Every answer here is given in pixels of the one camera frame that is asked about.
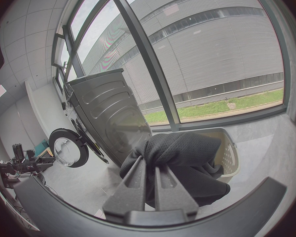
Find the sky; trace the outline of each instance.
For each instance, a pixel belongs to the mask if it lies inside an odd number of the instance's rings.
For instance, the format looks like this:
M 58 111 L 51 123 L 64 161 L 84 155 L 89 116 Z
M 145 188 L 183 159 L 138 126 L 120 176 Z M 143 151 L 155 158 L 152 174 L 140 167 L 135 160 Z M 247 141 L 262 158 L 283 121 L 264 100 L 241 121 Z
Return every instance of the sky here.
M 78 35 L 79 30 L 83 25 L 83 22 L 85 21 L 88 14 L 91 12 L 92 8 L 96 5 L 98 1 L 99 0 L 85 0 L 79 8 L 71 24 L 71 29 L 75 37 Z M 94 45 L 101 33 L 114 20 L 114 18 L 116 18 L 116 16 L 119 13 L 120 12 L 116 7 L 115 3 L 112 0 L 110 0 L 110 2 L 108 2 L 106 6 L 101 10 L 101 12 L 97 15 L 97 17 L 87 30 L 85 36 L 83 37 L 80 47 L 78 49 L 78 55 L 81 63 L 83 63 L 91 47 Z

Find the building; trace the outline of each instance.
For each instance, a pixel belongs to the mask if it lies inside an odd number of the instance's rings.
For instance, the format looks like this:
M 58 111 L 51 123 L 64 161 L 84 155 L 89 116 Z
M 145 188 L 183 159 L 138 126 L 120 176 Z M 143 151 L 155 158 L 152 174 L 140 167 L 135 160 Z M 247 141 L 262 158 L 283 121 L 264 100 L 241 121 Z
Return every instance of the building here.
M 283 88 L 281 50 L 258 0 L 135 0 L 131 7 L 177 108 Z M 82 66 L 87 75 L 122 67 L 143 114 L 163 109 L 120 14 Z

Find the gray floor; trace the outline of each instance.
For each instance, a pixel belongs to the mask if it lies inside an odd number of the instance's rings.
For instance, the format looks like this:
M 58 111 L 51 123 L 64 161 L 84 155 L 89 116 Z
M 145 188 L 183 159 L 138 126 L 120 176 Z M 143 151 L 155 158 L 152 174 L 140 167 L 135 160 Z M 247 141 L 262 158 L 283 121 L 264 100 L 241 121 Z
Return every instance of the gray floor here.
M 287 186 L 278 209 L 259 232 L 263 236 L 282 217 L 296 197 L 296 124 L 288 115 L 225 127 L 236 142 L 241 170 L 229 184 L 228 195 L 199 209 L 197 218 L 216 213 L 240 200 L 265 177 L 271 176 Z M 119 168 L 106 165 L 90 154 L 80 168 L 68 168 L 55 162 L 45 171 L 46 184 L 68 203 L 95 215 L 121 181 Z

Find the laundry basket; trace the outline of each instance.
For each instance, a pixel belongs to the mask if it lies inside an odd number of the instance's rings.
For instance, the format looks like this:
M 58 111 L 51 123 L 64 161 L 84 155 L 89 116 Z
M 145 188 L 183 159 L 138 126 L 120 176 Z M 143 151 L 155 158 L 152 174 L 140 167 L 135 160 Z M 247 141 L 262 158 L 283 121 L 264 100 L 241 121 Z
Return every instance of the laundry basket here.
M 205 136 L 221 139 L 222 143 L 215 157 L 215 164 L 221 164 L 224 167 L 224 174 L 218 178 L 219 181 L 228 183 L 231 178 L 240 171 L 240 160 L 236 144 L 228 132 L 222 127 L 205 128 L 193 130 Z

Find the black cloth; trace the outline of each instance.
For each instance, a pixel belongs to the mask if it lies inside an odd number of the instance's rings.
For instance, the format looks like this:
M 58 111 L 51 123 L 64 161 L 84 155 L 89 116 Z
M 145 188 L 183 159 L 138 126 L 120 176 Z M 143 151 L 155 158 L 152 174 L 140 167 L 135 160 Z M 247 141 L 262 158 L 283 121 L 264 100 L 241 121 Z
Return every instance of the black cloth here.
M 156 134 L 127 156 L 120 176 L 124 178 L 142 155 L 147 165 L 147 204 L 155 204 L 155 166 L 165 163 L 199 206 L 211 204 L 230 191 L 228 184 L 216 180 L 223 174 L 223 167 L 214 163 L 220 144 L 218 138 L 195 132 Z

